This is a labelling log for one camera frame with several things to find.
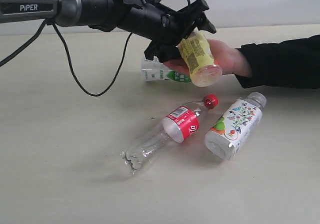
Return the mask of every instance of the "white bottle cap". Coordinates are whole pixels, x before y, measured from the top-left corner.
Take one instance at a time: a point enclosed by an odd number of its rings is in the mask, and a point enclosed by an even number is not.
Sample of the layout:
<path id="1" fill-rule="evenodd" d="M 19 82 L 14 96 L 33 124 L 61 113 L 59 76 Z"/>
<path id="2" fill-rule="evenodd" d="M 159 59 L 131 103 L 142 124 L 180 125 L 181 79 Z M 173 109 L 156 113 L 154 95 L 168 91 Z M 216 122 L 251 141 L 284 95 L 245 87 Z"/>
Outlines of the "white bottle cap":
<path id="1" fill-rule="evenodd" d="M 263 108 L 266 106 L 267 104 L 267 99 L 265 96 L 263 96 L 261 93 L 258 92 L 253 92 L 251 93 L 248 98 L 252 98 L 254 99 L 256 102 L 258 102 Z"/>

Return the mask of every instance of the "wrist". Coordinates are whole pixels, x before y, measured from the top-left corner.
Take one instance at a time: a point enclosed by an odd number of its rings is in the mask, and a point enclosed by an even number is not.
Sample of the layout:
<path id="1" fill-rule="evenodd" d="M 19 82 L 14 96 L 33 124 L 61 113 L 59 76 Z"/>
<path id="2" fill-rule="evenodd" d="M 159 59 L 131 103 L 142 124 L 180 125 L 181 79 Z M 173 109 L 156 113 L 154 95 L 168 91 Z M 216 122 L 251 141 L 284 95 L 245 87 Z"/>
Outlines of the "wrist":
<path id="1" fill-rule="evenodd" d="M 233 73 L 238 76 L 252 78 L 253 72 L 246 57 L 238 50 L 232 49 Z"/>

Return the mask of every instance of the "person's arm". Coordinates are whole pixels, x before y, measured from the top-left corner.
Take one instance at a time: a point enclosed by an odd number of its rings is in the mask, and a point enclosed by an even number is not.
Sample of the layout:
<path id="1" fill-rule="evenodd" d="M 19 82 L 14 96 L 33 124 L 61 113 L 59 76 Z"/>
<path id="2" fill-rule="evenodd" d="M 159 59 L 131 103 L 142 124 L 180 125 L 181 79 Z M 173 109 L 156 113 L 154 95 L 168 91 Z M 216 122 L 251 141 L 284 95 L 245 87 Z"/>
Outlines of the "person's arm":
<path id="1" fill-rule="evenodd" d="M 243 88 L 320 88 L 320 35 L 237 50 L 251 68 L 251 78 L 235 75 Z"/>

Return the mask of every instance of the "yellow bottle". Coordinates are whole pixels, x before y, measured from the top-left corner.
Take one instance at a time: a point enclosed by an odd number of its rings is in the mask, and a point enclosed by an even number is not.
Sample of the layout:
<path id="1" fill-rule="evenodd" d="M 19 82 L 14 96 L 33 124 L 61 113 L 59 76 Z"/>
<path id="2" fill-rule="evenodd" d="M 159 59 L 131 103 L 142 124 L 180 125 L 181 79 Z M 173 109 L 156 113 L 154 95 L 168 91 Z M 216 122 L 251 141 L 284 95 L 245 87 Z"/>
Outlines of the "yellow bottle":
<path id="1" fill-rule="evenodd" d="M 222 68 L 215 64 L 203 32 L 193 31 L 187 39 L 180 42 L 178 49 L 189 68 L 190 79 L 195 86 L 210 86 L 222 76 Z"/>

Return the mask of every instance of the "bottle label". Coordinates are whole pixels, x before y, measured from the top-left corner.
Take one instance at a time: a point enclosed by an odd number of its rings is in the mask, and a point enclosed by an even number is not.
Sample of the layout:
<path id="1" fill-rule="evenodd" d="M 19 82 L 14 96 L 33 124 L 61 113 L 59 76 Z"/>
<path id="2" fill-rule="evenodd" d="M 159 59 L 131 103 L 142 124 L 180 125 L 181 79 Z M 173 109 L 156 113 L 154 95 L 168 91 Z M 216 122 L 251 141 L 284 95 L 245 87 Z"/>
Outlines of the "bottle label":
<path id="1" fill-rule="evenodd" d="M 184 139 L 189 137 L 199 128 L 199 120 L 195 113 L 184 106 L 179 107 L 167 117 L 172 119 L 179 126 Z"/>
<path id="2" fill-rule="evenodd" d="M 142 60 L 141 77 L 144 81 L 166 80 L 183 83 L 191 82 L 189 76 L 167 68 L 164 64 L 160 63 L 156 57 L 153 61 L 147 59 Z"/>
<path id="3" fill-rule="evenodd" d="M 210 131 L 230 141 L 237 153 L 250 132 L 259 124 L 261 117 L 259 108 L 239 99 L 217 120 Z"/>
<path id="4" fill-rule="evenodd" d="M 207 65 L 214 64 L 215 60 L 211 54 L 210 44 L 201 31 L 193 31 L 187 39 L 180 42 L 178 49 L 190 74 Z"/>

